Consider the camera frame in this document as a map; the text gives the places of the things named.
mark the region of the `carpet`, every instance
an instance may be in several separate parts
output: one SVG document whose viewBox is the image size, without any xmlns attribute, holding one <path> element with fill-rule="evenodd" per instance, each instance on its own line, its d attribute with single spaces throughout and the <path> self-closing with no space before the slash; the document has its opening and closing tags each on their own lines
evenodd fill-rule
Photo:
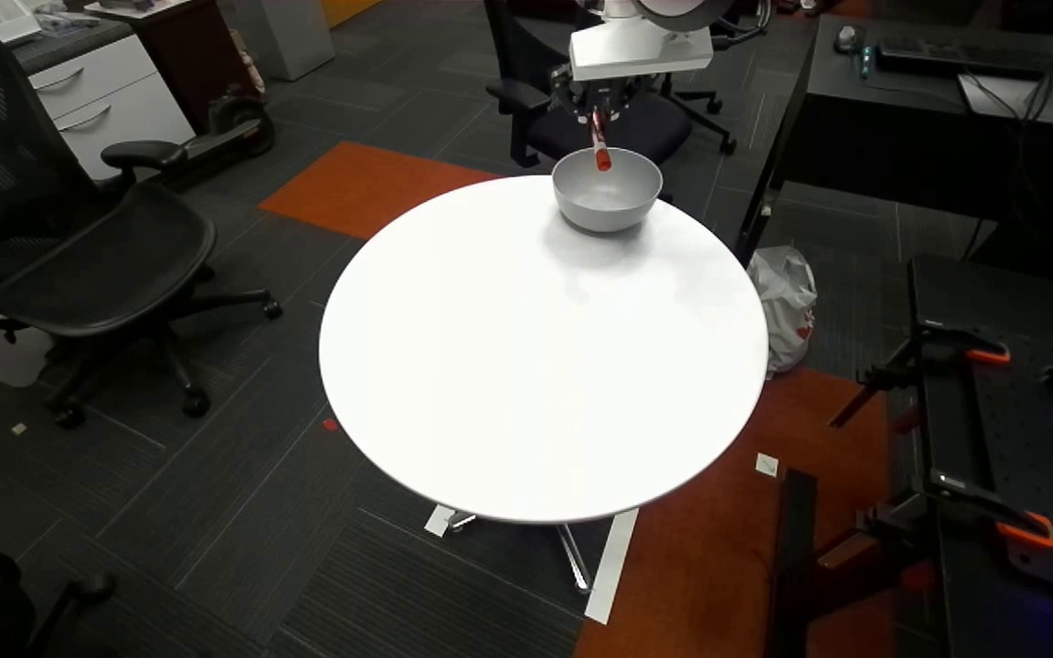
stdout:
<svg viewBox="0 0 1053 658">
<path fill-rule="evenodd" d="M 441 540 L 425 530 L 410 535 L 406 522 L 381 512 L 355 508 L 343 536 L 353 540 L 332 550 L 287 618 L 281 634 L 307 646 L 296 653 L 562 658 L 576 646 L 580 611 L 562 611 L 453 551 L 463 540 L 480 540 L 471 530 Z"/>
<path fill-rule="evenodd" d="M 365 240 L 406 210 L 480 178 L 491 173 L 338 144 L 276 189 L 260 212 Z"/>
<path fill-rule="evenodd" d="M 873 20 L 873 0 L 839 0 L 831 14 Z"/>
<path fill-rule="evenodd" d="M 584 622 L 580 658 L 760 658 L 783 475 L 757 475 L 753 460 L 773 455 L 783 472 L 817 475 L 817 544 L 840 535 L 860 508 L 888 499 L 884 402 L 873 397 L 849 429 L 831 429 L 851 395 L 851 382 L 812 369 L 773 382 L 740 442 L 639 512 L 610 622 Z M 810 653 L 893 653 L 888 596 L 812 624 Z"/>
</svg>

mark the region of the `chair wheel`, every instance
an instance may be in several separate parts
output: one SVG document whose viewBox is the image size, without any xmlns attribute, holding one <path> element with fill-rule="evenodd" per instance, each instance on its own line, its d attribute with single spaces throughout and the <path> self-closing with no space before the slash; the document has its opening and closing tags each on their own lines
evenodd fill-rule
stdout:
<svg viewBox="0 0 1053 658">
<path fill-rule="evenodd" d="M 257 122 L 260 129 L 244 140 L 239 140 L 239 154 L 260 157 L 276 151 L 276 122 L 266 116 L 263 103 L 253 95 L 222 95 L 208 105 L 208 129 L 214 133 L 236 133 L 239 126 Z"/>
<path fill-rule="evenodd" d="M 86 425 L 86 411 L 82 405 L 62 405 L 57 411 L 59 429 L 82 429 Z"/>
<path fill-rule="evenodd" d="M 75 580 L 75 596 L 86 605 L 103 605 L 116 591 L 116 579 L 114 574 L 92 574 L 86 580 Z"/>
<path fill-rule="evenodd" d="M 208 395 L 202 388 L 186 390 L 182 414 L 186 417 L 204 417 L 208 414 Z"/>
</svg>

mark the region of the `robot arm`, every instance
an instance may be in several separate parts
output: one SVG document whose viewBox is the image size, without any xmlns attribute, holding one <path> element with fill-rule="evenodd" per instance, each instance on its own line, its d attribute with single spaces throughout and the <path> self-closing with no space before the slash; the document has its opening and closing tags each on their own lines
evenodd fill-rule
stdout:
<svg viewBox="0 0 1053 658">
<path fill-rule="evenodd" d="M 636 10 L 668 28 L 668 32 L 693 32 L 693 28 L 706 28 L 714 23 L 725 20 L 725 10 L 732 7 L 732 0 L 631 0 L 636 5 Z"/>
<path fill-rule="evenodd" d="M 721 23 L 732 0 L 603 0 L 603 25 L 571 38 L 571 77 L 650 77 L 706 68 L 714 62 L 709 23 Z"/>
</svg>

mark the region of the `white plastic bag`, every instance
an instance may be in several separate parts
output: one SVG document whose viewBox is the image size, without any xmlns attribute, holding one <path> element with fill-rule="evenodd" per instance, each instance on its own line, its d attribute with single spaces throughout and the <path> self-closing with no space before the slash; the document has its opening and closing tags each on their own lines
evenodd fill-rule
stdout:
<svg viewBox="0 0 1053 658">
<path fill-rule="evenodd" d="M 817 335 L 817 272 L 795 245 L 770 245 L 753 251 L 751 279 L 770 316 L 770 369 L 785 374 Z"/>
</svg>

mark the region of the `black cable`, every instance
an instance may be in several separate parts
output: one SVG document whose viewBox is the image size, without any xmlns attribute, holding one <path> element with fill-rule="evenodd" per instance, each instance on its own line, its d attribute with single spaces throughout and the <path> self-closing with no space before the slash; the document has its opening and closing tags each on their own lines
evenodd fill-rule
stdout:
<svg viewBox="0 0 1053 658">
<path fill-rule="evenodd" d="M 998 103 L 1013 122 L 1023 122 L 1023 113 L 1018 105 L 1010 105 L 990 83 L 983 83 L 977 73 L 970 73 L 970 82 L 990 100 Z"/>
<path fill-rule="evenodd" d="M 1053 57 L 1051 57 L 1045 77 L 1038 82 L 1035 95 L 1027 100 L 1027 111 L 1023 111 L 1019 129 L 1018 129 L 1018 154 L 1013 154 L 1013 170 L 1010 170 L 1010 216 L 1013 216 L 1013 228 L 1053 261 L 1053 240 L 1038 233 L 1038 221 L 1045 216 L 1044 212 L 1045 200 L 1044 200 L 1044 189 L 1032 177 L 1032 154 L 1027 154 L 1032 133 L 1044 126 L 1044 113 L 1051 105 L 1051 92 L 1053 92 Z"/>
<path fill-rule="evenodd" d="M 714 50 L 727 50 L 737 43 L 764 38 L 773 28 L 773 23 L 776 23 L 776 5 L 773 0 L 757 0 L 753 25 L 743 28 L 740 23 L 725 20 L 721 25 L 727 28 L 727 38 L 714 38 Z"/>
<path fill-rule="evenodd" d="M 987 221 L 982 221 L 982 216 L 973 221 L 973 233 L 970 233 L 970 240 L 965 240 L 965 250 L 963 250 L 963 261 L 970 261 L 970 257 L 973 257 L 973 250 L 977 250 L 977 240 L 982 240 L 982 229 L 983 229 L 983 223 L 987 223 Z"/>
</svg>

